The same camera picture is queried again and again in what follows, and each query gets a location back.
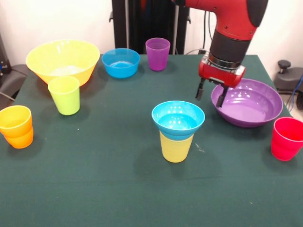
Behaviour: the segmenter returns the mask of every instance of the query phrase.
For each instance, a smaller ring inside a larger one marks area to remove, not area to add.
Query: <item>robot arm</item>
[[[200,99],[205,80],[221,84],[224,91],[217,102],[222,107],[229,87],[236,87],[245,73],[241,63],[260,26],[268,0],[173,0],[175,4],[210,11],[217,16],[210,52],[199,65]]]

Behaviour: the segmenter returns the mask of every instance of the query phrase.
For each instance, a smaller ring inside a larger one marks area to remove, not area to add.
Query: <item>plastic bowl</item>
[[[205,114],[198,106],[184,101],[168,101],[157,105],[152,119],[170,140],[186,140],[203,124]]]
[[[102,55],[106,72],[114,78],[133,76],[139,67],[140,55],[130,49],[114,49]]]
[[[214,106],[222,91],[220,85],[213,89]],[[253,128],[277,118],[283,110],[283,101],[272,87],[253,79],[242,79],[236,88],[229,89],[222,108],[215,108],[228,122]]]
[[[26,58],[26,64],[46,84],[59,76],[73,76],[85,84],[98,60],[99,49],[82,40],[57,40],[33,49]]]

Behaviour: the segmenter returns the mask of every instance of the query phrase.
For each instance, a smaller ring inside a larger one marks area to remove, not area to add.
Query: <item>red cup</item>
[[[289,161],[303,148],[303,122],[291,117],[275,121],[271,153],[281,161]]]

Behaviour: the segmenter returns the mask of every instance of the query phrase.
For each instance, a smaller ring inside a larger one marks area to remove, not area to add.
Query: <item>green table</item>
[[[156,73],[142,56],[138,73],[125,80],[110,78],[99,61],[81,88],[80,111],[68,117],[30,74],[16,104],[32,110],[34,143],[14,150],[0,138],[1,226],[303,226],[302,154],[285,163],[271,156],[273,122],[243,129],[222,119],[211,103],[213,84],[196,101],[200,58],[170,56]],[[273,85],[258,56],[244,65],[246,78]],[[168,100],[206,114],[179,164],[162,157],[151,118]]]

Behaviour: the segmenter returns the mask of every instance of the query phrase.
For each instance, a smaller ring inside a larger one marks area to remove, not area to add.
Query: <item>lime green cup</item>
[[[72,115],[80,109],[80,82],[75,77],[58,77],[48,84],[56,107],[62,115]]]

